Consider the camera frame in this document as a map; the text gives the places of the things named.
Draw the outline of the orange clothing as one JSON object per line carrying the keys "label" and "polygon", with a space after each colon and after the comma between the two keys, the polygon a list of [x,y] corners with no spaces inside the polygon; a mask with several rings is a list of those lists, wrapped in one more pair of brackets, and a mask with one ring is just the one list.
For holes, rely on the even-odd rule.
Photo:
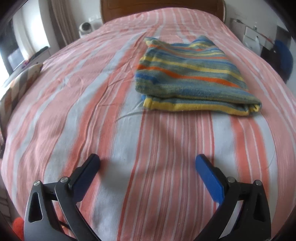
{"label": "orange clothing", "polygon": [[24,220],[17,217],[12,223],[13,231],[21,241],[24,241]]}

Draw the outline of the pink striped bed sheet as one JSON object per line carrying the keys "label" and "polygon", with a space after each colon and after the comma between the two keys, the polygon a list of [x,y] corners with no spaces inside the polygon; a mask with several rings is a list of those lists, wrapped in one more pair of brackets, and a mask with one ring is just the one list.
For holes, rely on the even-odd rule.
{"label": "pink striped bed sheet", "polygon": [[[134,87],[144,38],[211,39],[261,112],[147,111]],[[90,154],[100,172],[79,209],[102,240],[193,240],[217,209],[195,170],[203,153],[226,176],[264,185],[276,234],[295,206],[295,96],[217,17],[168,8],[112,20],[57,52],[11,115],[1,175],[20,216],[34,181],[69,176]]]}

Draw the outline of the striped pillow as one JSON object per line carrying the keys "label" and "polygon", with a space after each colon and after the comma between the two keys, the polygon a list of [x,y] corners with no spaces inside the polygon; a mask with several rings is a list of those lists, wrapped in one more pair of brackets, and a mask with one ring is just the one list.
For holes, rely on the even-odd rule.
{"label": "striped pillow", "polygon": [[4,133],[16,105],[40,75],[43,63],[35,64],[20,73],[1,98],[1,131]]}

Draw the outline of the brown wooden headboard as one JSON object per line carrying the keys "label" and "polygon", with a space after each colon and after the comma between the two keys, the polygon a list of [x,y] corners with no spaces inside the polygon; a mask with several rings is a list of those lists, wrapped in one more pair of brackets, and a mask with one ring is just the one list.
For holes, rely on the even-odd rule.
{"label": "brown wooden headboard", "polygon": [[197,9],[226,21],[226,3],[223,0],[101,0],[100,11],[104,23],[133,14],[163,8]]}

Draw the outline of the blue jacket on chair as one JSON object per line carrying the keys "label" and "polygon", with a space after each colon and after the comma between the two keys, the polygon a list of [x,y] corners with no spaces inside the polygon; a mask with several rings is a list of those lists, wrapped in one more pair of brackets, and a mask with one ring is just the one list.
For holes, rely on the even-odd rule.
{"label": "blue jacket on chair", "polygon": [[276,72],[287,83],[293,70],[293,56],[288,47],[280,40],[275,40]]}

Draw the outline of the striped knit sweater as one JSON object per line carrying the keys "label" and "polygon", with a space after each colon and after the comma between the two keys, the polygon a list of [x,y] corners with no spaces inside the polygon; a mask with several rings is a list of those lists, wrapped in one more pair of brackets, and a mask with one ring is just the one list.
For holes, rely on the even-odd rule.
{"label": "striped knit sweater", "polygon": [[239,69],[209,38],[169,44],[146,37],[135,71],[143,107],[164,111],[218,111],[249,116],[261,101],[249,92]]}

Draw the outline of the beige curtain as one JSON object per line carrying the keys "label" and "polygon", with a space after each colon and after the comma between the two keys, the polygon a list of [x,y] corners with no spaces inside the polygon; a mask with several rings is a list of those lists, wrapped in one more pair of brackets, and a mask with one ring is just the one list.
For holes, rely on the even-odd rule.
{"label": "beige curtain", "polygon": [[62,39],[65,45],[69,45],[79,39],[79,33],[76,28],[74,15],[70,6],[70,1],[53,0],[50,1],[54,18],[59,27]]}

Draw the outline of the white desk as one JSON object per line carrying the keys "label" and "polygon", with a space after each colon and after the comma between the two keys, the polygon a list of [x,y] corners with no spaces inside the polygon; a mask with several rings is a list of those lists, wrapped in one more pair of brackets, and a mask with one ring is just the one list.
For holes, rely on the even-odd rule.
{"label": "white desk", "polygon": [[241,20],[231,18],[230,30],[242,43],[244,35],[246,35],[247,37],[254,40],[256,37],[258,37],[261,49],[265,47],[267,50],[270,50],[274,46],[274,42],[271,39],[244,24],[243,22],[241,22]]}

